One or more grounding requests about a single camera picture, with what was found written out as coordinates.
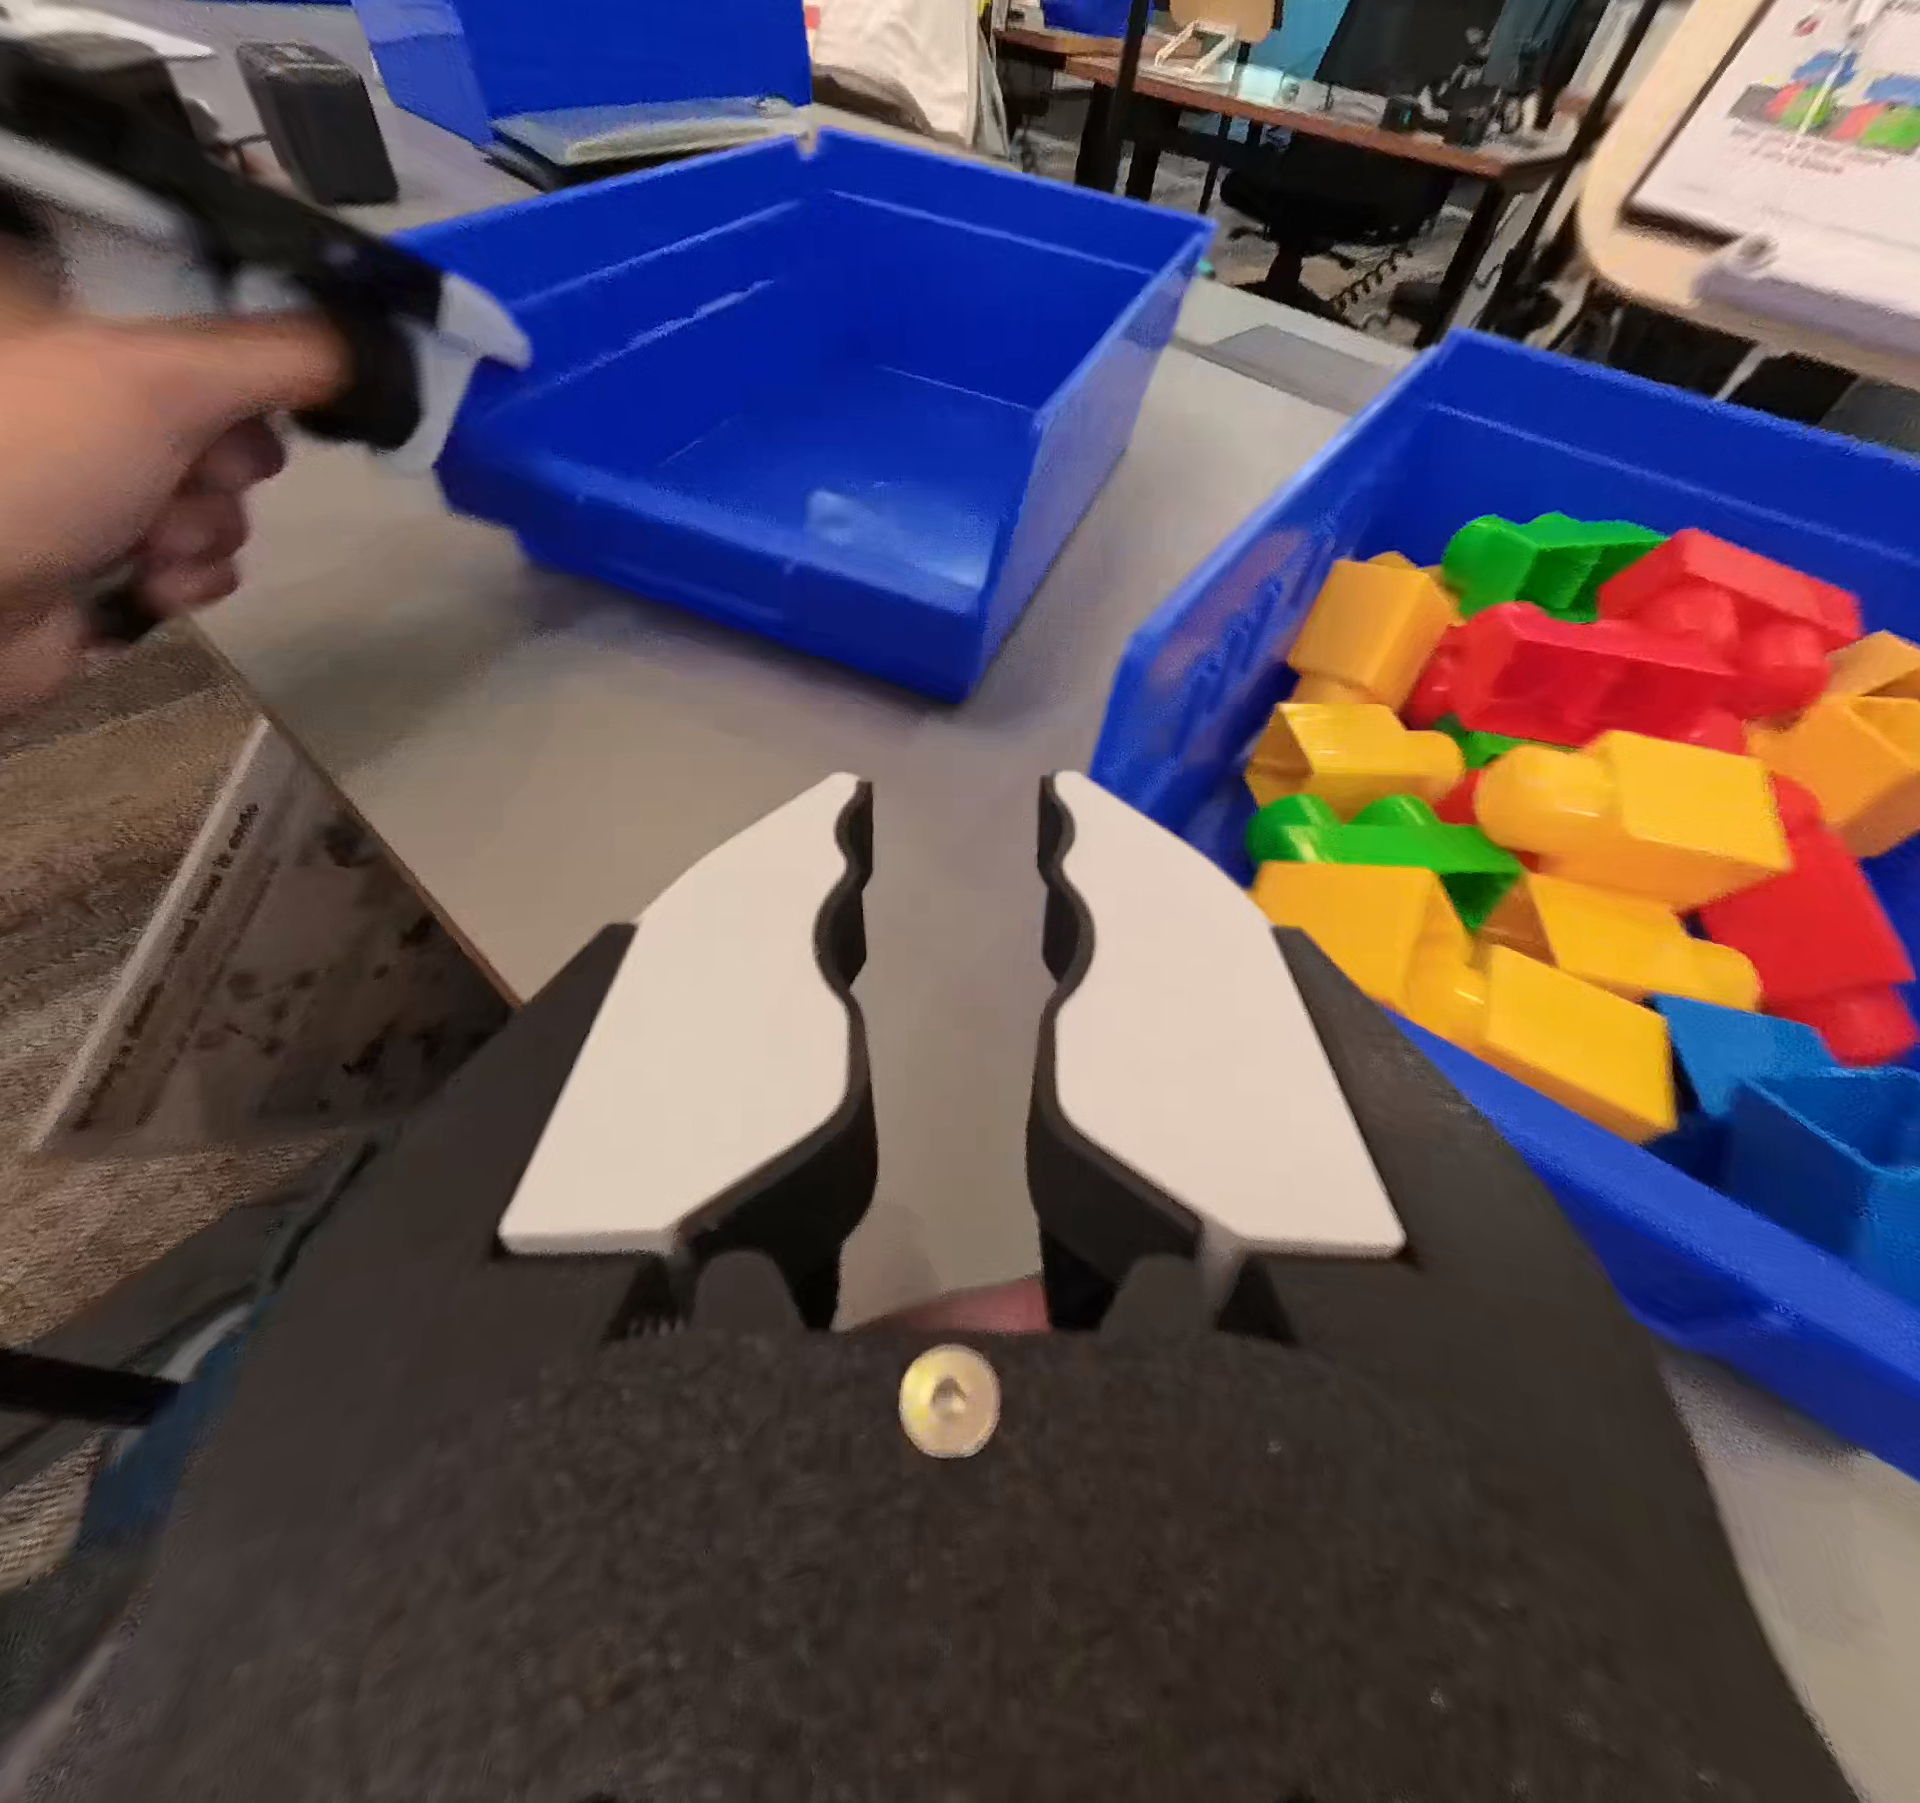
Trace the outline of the clear plastic sheet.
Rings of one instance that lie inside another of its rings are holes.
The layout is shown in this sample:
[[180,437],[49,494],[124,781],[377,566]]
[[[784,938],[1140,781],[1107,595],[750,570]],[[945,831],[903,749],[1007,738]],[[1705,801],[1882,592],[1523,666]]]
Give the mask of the clear plastic sheet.
[[806,107],[775,96],[528,110],[493,123],[487,155],[554,186],[804,134],[807,123]]

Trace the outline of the person's dark sweatshirt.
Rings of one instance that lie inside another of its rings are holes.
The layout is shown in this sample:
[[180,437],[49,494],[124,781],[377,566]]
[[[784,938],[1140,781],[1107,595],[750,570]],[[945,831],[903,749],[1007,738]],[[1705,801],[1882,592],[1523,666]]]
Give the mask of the person's dark sweatshirt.
[[286,1281],[317,1226],[371,1164],[371,1143],[345,1145],[290,1193],[234,1210],[133,1280],[140,1305],[163,1291],[173,1261],[208,1303],[173,1336],[150,1337],[160,1361],[148,1379],[153,1411],[137,1423],[84,1424],[79,1479],[62,1497],[74,1513],[53,1556],[3,1590],[3,1798],[40,1798],[62,1742],[92,1705],[124,1642],[194,1444],[227,1406],[240,1353],[262,1308]]

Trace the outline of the grey desk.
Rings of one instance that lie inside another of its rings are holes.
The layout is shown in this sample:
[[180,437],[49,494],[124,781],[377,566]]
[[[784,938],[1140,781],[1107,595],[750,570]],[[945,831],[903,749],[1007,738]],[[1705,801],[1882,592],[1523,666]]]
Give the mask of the grey desk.
[[1139,622],[1402,368],[1193,283],[1119,465],[956,708],[535,574],[432,484],[304,442],[190,629],[510,999],[821,777],[875,783],[865,1322],[1038,1268],[1037,783],[1091,760]]

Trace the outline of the pile of colourful toy blocks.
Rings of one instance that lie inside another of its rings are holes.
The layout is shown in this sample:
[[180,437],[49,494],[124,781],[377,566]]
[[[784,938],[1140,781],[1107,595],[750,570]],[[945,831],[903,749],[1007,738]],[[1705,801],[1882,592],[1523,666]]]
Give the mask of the pile of colourful toy blocks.
[[1699,528],[1484,516],[1337,558],[1253,742],[1253,906],[1614,1135],[1681,1124],[1681,1009],[1840,1076],[1916,1057],[1916,640]]

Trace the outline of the instruction board on stand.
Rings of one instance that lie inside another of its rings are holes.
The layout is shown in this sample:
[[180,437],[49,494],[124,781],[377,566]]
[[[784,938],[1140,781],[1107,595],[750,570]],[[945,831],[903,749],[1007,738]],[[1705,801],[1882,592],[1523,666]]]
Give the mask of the instruction board on stand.
[[1574,223],[1595,280],[1643,308],[1906,391],[1918,383],[1914,249],[1831,235],[1716,243],[1626,215],[1629,195],[1760,0],[1691,0],[1586,176]]

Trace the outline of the black rectangular device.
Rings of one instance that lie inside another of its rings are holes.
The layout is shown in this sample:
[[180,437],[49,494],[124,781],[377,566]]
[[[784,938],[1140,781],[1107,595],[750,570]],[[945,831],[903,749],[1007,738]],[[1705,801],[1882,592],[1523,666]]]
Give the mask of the black rectangular device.
[[361,75],[304,42],[237,45],[240,84],[286,179],[323,207],[384,207],[396,172]]

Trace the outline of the brown wooden desk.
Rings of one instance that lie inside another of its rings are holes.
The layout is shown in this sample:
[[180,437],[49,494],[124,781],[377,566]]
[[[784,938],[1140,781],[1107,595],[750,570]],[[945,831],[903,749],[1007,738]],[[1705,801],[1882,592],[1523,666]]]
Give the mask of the brown wooden desk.
[[1425,180],[1471,185],[1472,210],[1415,322],[1417,349],[1431,347],[1454,324],[1514,205],[1534,195],[1559,199],[1595,142],[1584,115],[1559,118],[1547,130],[1492,134],[1476,143],[1451,142],[1428,127],[1389,130],[1380,96],[1255,64],[1233,67],[1224,81],[1156,69],[1137,69],[1122,78],[1115,40],[1042,27],[1001,28],[995,45],[1011,62],[1091,88],[1074,165],[1074,180],[1085,186],[1122,185],[1128,198],[1149,199],[1164,157],[1243,172],[1258,166],[1268,134],[1328,142],[1369,162],[1417,169]]

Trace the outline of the person's left hand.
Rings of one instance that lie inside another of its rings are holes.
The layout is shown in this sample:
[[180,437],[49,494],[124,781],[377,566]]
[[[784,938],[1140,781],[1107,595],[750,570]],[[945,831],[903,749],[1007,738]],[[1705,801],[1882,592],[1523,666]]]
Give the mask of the person's left hand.
[[239,586],[247,494],[284,463],[274,419],[346,376],[301,318],[102,322],[3,247],[2,707],[53,696],[102,650],[96,579],[128,572],[158,618]]

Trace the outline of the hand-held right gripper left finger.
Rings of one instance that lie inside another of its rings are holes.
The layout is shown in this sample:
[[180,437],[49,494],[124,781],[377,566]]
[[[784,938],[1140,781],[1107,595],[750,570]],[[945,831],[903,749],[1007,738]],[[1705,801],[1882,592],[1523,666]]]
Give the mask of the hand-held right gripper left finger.
[[852,992],[873,858],[873,783],[835,773],[645,903],[499,1219],[507,1256],[647,1258],[690,1290],[756,1254],[835,1326],[876,1190]]

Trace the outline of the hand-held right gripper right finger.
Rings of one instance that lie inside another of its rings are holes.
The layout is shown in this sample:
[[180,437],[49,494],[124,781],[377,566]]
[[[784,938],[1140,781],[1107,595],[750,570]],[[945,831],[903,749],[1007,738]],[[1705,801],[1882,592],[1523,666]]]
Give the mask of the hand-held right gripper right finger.
[[1042,966],[1024,1138],[1042,1296],[1094,1330],[1145,1261],[1219,1311],[1253,1263],[1389,1263],[1396,1212],[1274,927],[1079,771],[1041,778]]

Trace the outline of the printed paper sheet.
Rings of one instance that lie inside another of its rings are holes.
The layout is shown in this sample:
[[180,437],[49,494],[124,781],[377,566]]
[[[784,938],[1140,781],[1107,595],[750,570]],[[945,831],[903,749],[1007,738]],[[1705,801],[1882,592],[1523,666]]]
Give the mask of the printed paper sheet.
[[26,1152],[150,1161],[377,1125],[508,1011],[371,831],[255,720]]

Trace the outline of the white printed paper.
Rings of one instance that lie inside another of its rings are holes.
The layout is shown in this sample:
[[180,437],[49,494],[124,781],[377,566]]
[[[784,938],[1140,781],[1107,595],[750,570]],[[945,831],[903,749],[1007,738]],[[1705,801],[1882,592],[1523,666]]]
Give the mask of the white printed paper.
[[1626,215],[1716,243],[1808,233],[1914,249],[1918,0],[1760,0]]

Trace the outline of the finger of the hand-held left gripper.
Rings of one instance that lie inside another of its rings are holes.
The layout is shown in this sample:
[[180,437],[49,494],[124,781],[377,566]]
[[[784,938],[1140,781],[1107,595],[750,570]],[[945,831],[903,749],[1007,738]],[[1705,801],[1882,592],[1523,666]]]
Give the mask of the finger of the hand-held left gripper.
[[501,302],[455,272],[439,275],[439,303],[432,318],[432,369],[474,369],[494,364],[524,372],[532,342]]

